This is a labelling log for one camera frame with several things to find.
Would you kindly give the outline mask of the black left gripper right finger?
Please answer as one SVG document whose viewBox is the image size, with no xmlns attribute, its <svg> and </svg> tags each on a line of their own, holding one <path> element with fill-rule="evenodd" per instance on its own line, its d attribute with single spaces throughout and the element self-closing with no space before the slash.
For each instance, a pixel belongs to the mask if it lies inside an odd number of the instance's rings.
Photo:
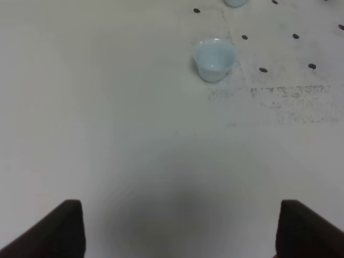
<svg viewBox="0 0 344 258">
<path fill-rule="evenodd" d="M 276 257 L 343 257 L 343 231 L 298 200 L 283 200 Z"/>
</svg>

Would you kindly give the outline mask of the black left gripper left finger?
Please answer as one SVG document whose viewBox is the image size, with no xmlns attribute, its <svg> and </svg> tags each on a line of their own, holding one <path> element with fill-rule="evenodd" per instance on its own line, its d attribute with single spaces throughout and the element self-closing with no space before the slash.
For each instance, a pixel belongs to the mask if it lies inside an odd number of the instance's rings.
<svg viewBox="0 0 344 258">
<path fill-rule="evenodd" d="M 1 249 L 1 257 L 84 257 L 86 237 L 80 200 L 62 202 Z"/>
</svg>

